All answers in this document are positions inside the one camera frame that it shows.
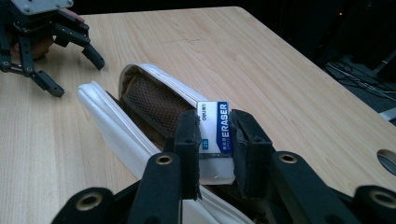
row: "robotic hand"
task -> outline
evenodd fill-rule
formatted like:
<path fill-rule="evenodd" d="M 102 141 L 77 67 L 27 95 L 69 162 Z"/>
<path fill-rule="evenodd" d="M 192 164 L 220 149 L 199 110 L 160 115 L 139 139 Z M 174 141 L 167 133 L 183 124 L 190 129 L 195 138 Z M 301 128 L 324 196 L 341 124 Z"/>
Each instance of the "robotic hand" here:
<path fill-rule="evenodd" d="M 69 42 L 84 48 L 82 53 L 100 70 L 105 61 L 90 44 L 90 27 L 61 11 L 73 6 L 72 0 L 0 0 L 0 70 L 31 78 L 41 89 L 61 97 L 64 89 L 44 71 L 35 71 L 32 45 L 45 36 L 56 36 L 54 43 L 66 47 Z M 21 64 L 11 59 L 7 33 L 20 45 Z"/>

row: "dark floor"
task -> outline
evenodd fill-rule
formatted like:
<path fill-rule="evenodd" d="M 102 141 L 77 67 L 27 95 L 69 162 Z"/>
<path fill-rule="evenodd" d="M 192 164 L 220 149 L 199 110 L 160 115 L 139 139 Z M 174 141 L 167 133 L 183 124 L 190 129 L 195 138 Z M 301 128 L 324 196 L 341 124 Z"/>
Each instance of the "dark floor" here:
<path fill-rule="evenodd" d="M 382 79 L 363 64 L 353 63 L 350 56 L 329 62 L 323 69 L 376 112 L 396 107 L 396 83 Z M 390 122 L 396 125 L 396 119 Z"/>

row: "blue eraser label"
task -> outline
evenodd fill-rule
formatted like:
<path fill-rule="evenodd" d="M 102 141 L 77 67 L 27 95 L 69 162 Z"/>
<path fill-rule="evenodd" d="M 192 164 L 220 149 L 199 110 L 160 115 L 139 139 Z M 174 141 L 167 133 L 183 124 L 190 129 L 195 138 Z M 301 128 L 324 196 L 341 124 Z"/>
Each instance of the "blue eraser label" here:
<path fill-rule="evenodd" d="M 227 102 L 198 102 L 202 144 L 200 153 L 213 157 L 229 157 L 233 152 L 229 106 Z"/>

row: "eraser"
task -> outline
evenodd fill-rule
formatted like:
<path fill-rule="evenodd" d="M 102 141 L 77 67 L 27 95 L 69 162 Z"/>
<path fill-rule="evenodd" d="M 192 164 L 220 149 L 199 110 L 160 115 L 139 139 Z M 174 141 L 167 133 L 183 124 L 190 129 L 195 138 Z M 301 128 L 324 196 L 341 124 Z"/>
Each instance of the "eraser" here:
<path fill-rule="evenodd" d="M 202 143 L 199 147 L 200 183 L 202 185 L 232 184 L 233 143 L 227 102 L 197 103 Z"/>

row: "table surface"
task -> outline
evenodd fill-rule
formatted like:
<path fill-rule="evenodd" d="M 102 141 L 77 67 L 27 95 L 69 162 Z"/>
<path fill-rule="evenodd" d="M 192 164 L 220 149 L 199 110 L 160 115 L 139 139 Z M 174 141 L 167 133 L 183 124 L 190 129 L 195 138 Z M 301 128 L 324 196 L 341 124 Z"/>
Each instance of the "table surface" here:
<path fill-rule="evenodd" d="M 50 96 L 29 78 L 0 76 L 0 223 L 50 223 L 89 187 L 114 193 L 136 181 L 107 148 L 77 98 L 92 80 L 117 95 L 120 71 L 152 63 L 210 100 L 251 113 L 276 150 L 300 154 L 327 185 L 396 190 L 376 153 L 395 150 L 396 128 L 240 7 L 84 16 L 106 60 L 52 46 L 35 69 L 66 93 Z"/>

